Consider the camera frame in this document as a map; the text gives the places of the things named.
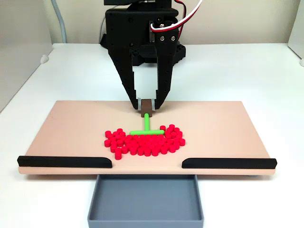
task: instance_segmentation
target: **green t-shaped tool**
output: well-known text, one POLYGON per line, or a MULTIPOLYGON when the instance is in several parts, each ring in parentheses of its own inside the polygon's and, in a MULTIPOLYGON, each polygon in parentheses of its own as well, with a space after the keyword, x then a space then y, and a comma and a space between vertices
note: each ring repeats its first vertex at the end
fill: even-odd
POLYGON ((130 131, 130 135, 159 135, 159 134, 165 134, 164 130, 150 130, 150 119, 149 114, 144 114, 144 131, 130 131))

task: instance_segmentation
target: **white table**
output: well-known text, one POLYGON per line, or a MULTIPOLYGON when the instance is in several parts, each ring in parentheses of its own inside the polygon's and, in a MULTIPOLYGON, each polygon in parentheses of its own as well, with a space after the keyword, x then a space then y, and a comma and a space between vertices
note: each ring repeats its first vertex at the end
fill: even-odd
MULTIPOLYGON (((204 228, 303 224, 304 68, 286 44, 187 46, 168 100, 240 100, 268 153, 268 177, 201 176, 204 228)), ((155 98, 156 67, 134 67, 141 98, 155 98)), ((97 44, 54 44, 0 113, 0 227, 86 228, 96 176, 26 176, 24 155, 56 100, 128 100, 97 44)))

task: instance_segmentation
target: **white wall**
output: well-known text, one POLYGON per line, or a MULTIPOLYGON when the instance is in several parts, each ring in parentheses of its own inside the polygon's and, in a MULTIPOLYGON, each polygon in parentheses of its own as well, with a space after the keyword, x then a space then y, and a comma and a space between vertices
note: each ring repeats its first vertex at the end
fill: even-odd
POLYGON ((41 0, 0 0, 0 112, 51 50, 41 0))
MULTIPOLYGON (((50 0, 43 0, 51 38, 62 42, 50 0)), ((184 0, 188 12, 199 0, 184 0)), ((97 43, 99 27, 109 6, 103 0, 57 0, 70 43, 97 43)), ((183 44, 287 43, 300 0, 204 0, 184 26, 183 44)), ((173 7, 182 14, 182 7, 173 7)))

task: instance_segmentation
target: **brown block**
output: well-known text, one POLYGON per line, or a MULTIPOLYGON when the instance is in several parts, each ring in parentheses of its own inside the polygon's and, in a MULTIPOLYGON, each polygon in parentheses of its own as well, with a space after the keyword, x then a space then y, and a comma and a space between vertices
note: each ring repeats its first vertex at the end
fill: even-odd
POLYGON ((142 100, 142 107, 141 107, 142 117, 144 117, 145 113, 148 113, 149 117, 152 117, 152 100, 151 99, 142 100))

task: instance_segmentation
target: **gray bin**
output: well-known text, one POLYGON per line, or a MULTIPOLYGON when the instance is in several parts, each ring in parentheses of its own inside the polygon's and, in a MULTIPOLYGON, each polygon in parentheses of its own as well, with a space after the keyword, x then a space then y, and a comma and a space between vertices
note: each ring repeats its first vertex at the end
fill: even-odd
POLYGON ((90 228, 202 228, 196 175, 99 175, 90 228))

